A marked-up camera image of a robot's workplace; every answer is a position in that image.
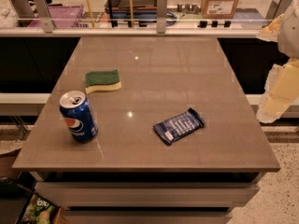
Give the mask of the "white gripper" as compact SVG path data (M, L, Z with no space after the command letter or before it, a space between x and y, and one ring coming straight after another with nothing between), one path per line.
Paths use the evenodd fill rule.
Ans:
M299 58L299 0L293 0L284 14L274 18L257 38L278 43L278 50L290 58ZM274 64L264 85L256 118L261 123L279 119L299 97L299 60Z

